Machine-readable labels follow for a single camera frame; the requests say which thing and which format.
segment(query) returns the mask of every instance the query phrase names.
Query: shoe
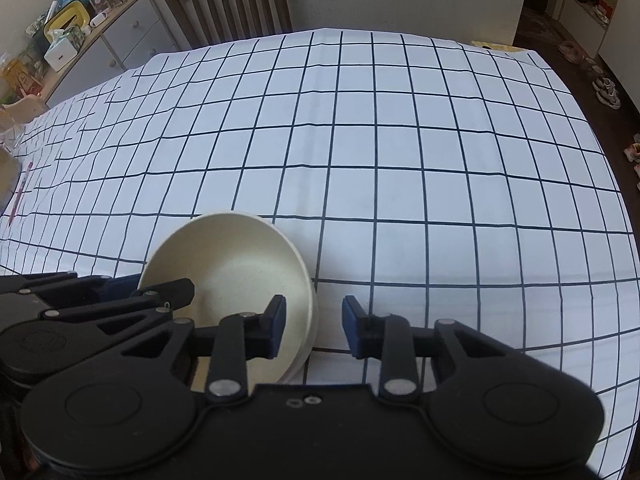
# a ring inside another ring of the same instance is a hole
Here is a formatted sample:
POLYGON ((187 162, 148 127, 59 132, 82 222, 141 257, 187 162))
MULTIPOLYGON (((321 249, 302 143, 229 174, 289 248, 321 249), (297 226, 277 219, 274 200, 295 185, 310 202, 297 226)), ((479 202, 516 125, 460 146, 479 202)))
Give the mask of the shoe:
POLYGON ((578 64, 582 61, 582 54, 578 51, 578 47, 573 41, 563 41, 558 45, 558 50, 571 63, 578 64))
POLYGON ((591 86, 596 92, 602 89, 613 89, 614 91, 616 89, 616 84, 608 77, 599 77, 595 81, 591 81, 591 86))
POLYGON ((626 155, 626 160, 629 162, 635 162, 636 164, 640 162, 640 144, 637 142, 633 143, 628 148, 625 148, 624 153, 626 155))
POLYGON ((601 88, 596 92, 598 101, 607 105, 609 108, 618 110, 620 108, 620 99, 618 98, 618 92, 615 88, 601 88))
POLYGON ((592 70, 594 66, 597 66, 597 65, 596 65, 596 62, 593 59, 591 59, 591 57, 585 57, 580 62, 580 68, 585 72, 592 70))

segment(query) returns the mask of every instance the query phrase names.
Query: white box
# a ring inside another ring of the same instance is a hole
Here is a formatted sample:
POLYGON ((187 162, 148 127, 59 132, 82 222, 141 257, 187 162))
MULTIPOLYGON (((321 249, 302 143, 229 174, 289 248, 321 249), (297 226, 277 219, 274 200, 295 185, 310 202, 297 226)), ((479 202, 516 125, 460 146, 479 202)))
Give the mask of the white box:
POLYGON ((62 38, 60 41, 52 44, 44 59, 49 63, 53 70, 59 72, 73 58, 78 55, 78 51, 71 43, 69 38, 62 38))

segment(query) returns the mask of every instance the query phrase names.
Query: yellow tray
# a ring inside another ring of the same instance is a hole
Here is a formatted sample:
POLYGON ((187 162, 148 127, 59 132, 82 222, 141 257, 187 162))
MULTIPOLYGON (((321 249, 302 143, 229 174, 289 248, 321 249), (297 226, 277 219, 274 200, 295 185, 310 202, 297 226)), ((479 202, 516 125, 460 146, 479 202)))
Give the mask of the yellow tray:
POLYGON ((89 13, 84 8, 84 5, 79 0, 73 0, 45 24, 44 37, 51 43, 50 30, 56 30, 57 28, 65 30, 72 25, 77 25, 82 29, 85 25, 89 25, 89 21, 89 13))

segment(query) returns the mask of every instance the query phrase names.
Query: cabinet drawer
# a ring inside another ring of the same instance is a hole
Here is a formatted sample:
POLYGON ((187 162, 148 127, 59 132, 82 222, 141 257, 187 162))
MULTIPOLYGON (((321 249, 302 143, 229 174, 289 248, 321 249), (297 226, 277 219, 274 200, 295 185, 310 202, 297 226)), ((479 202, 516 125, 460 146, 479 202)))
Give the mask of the cabinet drawer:
POLYGON ((156 54, 172 52, 174 44, 162 22, 157 22, 124 60, 126 68, 144 65, 156 54))
POLYGON ((47 106, 53 108, 65 99, 80 92, 104 83, 122 74, 120 65, 113 59, 104 41, 98 38, 89 49, 82 54, 75 65, 67 72, 53 94, 47 99, 47 106))
POLYGON ((138 0, 104 31, 119 59, 125 59, 160 18, 150 0, 138 0))

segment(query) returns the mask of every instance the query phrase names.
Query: table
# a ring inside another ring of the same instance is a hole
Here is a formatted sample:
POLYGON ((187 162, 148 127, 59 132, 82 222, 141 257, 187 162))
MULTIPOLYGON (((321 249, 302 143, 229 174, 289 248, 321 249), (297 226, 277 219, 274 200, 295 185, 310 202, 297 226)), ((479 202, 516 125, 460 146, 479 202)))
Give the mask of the table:
MULTIPOLYGON (((580 108, 535 52, 297 32, 155 56, 28 126, 34 163, 0 264, 140 272, 189 218, 274 222, 317 285, 299 382, 377 382, 340 301, 453 317, 596 390, 591 466, 619 477, 638 419, 638 254, 580 108)), ((433 388, 428 362, 418 362, 433 388)))

